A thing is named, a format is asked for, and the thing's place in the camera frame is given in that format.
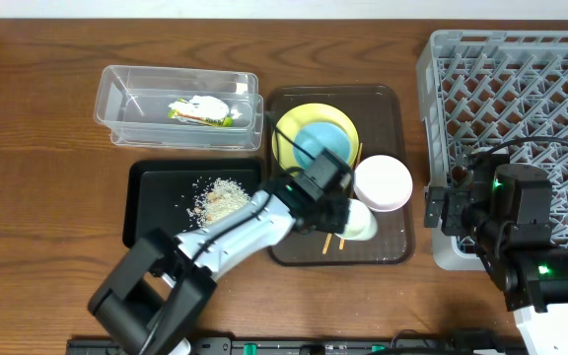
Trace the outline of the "light blue bowl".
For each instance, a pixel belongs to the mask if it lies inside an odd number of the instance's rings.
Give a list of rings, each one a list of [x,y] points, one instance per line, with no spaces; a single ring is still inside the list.
[[[293,153],[301,168],[307,168],[312,159],[310,153],[316,157],[323,149],[335,153],[343,161],[347,162],[350,149],[350,141],[344,131],[337,125],[329,122],[317,122],[304,126],[295,137]]]

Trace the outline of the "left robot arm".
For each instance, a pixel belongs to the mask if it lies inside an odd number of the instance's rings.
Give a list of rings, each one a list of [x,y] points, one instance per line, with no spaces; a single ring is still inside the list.
[[[88,310],[126,354],[188,354],[187,337],[218,280],[293,231],[343,232],[353,182],[352,168],[323,150],[306,169],[272,178],[208,227],[173,237],[153,231],[111,271]]]

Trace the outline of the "green snack wrapper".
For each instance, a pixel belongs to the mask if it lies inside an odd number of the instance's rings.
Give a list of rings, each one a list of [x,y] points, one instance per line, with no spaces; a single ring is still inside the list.
[[[190,123],[202,124],[214,127],[230,127],[233,125],[233,119],[230,117],[230,113],[223,120],[212,120],[212,119],[201,119],[201,118],[179,116],[170,109],[168,113],[168,118],[177,119],[182,122],[190,122]]]

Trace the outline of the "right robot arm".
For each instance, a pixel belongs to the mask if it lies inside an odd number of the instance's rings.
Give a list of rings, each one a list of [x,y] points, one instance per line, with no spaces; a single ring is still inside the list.
[[[425,226],[473,240],[528,353],[568,354],[568,250],[551,240],[547,172],[487,153],[470,170],[466,187],[428,188]]]

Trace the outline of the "pale green cup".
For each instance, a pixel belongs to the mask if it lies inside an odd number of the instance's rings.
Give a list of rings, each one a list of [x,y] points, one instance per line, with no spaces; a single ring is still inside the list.
[[[378,223],[372,211],[361,201],[350,199],[349,215],[340,237],[346,241],[363,242],[378,232]]]

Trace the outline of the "pink bowl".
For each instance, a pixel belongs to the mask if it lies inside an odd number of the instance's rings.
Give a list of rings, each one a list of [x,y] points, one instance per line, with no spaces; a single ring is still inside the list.
[[[387,155],[364,159],[355,169],[354,192],[369,209],[392,212],[410,199],[413,180],[406,165]]]

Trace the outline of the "rice food scraps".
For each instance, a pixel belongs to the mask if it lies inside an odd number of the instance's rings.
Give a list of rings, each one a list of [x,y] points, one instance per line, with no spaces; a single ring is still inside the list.
[[[208,180],[186,209],[189,227],[208,227],[236,212],[249,203],[250,197],[243,187],[230,178]]]

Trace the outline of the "yellow plate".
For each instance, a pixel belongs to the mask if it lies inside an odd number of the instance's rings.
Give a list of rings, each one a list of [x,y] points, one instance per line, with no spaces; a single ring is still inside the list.
[[[276,127],[294,142],[296,135],[304,126],[317,122],[335,124],[346,133],[351,149],[346,163],[352,166],[359,151],[358,132],[352,120],[340,109],[317,103],[296,106],[281,116]],[[272,134],[272,153],[283,170],[293,167],[300,168],[293,153],[294,146],[295,142],[292,144],[280,134]]]

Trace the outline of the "white napkin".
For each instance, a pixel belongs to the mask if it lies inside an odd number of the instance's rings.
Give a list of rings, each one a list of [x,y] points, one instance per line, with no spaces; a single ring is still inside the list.
[[[211,96],[194,96],[189,100],[178,99],[169,104],[175,114],[185,117],[223,120],[230,112],[227,104]]]

